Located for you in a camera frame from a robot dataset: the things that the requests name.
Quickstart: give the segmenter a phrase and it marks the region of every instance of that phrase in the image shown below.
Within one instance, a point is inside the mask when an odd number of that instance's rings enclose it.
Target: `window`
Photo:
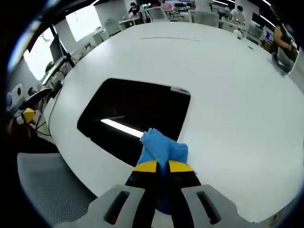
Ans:
[[[32,50],[23,54],[26,63],[37,80],[41,80],[45,75],[45,70],[49,62],[53,61],[51,45],[54,36],[51,29],[45,30],[36,40]]]
[[[77,41],[101,27],[94,6],[87,6],[66,16],[67,23]]]
[[[77,128],[123,162],[136,166],[143,132],[155,128],[177,141],[190,93],[146,82],[108,79],[80,116]]]

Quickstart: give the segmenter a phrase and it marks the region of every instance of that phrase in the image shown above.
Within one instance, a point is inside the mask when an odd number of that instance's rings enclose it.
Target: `blue cloth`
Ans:
[[[157,131],[150,128],[145,132],[140,141],[143,143],[142,154],[137,162],[137,165],[156,160],[160,165],[161,176],[164,178],[166,173],[166,164],[168,160],[174,160],[182,163],[187,163],[188,147],[184,143],[178,143]],[[163,183],[161,196],[157,200],[156,209],[170,214],[168,199],[166,194],[166,183]]]

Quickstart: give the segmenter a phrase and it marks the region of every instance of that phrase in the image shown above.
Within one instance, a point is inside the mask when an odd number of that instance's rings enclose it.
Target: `yellow object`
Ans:
[[[35,111],[30,108],[26,108],[22,113],[23,119],[26,123],[31,122],[34,119]]]
[[[170,172],[188,172],[193,171],[193,169],[182,162],[169,160]]]
[[[156,172],[156,165],[157,165],[156,160],[144,162],[134,167],[133,171]]]

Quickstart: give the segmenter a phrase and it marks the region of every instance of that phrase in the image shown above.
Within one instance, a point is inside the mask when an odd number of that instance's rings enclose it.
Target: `white table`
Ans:
[[[113,77],[184,88],[191,100],[179,142],[189,146],[189,165],[242,217],[259,222],[293,199],[304,174],[304,96],[270,61],[261,47],[222,29],[182,22],[134,26],[70,71],[50,131],[75,175],[100,196],[132,171],[77,130],[100,85]],[[155,217],[160,227],[170,224],[168,216]]]
[[[130,24],[130,22],[132,22],[133,25],[135,25],[135,21],[137,21],[139,19],[140,19],[140,17],[138,16],[138,17],[131,17],[129,19],[119,21],[119,27],[120,27],[121,31],[128,28],[127,24]]]

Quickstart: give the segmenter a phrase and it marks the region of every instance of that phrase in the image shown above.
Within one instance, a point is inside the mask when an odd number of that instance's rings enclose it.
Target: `blue towel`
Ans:
[[[168,160],[187,163],[187,145],[164,136],[156,129],[150,128],[148,132],[143,134],[140,140],[143,143],[143,148],[137,165],[156,160],[160,165],[161,176],[164,177]],[[164,183],[164,189],[157,200],[156,209],[165,214],[170,214],[165,186],[166,183]]]

